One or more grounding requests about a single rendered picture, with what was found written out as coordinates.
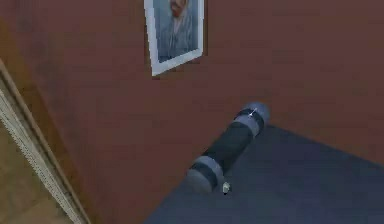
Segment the dark blue table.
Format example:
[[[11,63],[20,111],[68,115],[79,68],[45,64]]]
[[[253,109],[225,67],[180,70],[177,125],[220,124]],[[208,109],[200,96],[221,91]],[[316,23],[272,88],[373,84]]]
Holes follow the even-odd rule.
[[[384,167],[274,126],[228,173],[232,191],[181,183],[143,224],[384,224]]]

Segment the white framed wall picture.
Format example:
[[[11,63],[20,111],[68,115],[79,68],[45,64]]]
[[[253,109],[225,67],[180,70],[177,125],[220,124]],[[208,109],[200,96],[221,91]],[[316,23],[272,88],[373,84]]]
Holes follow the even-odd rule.
[[[152,76],[203,55],[205,0],[144,0]]]

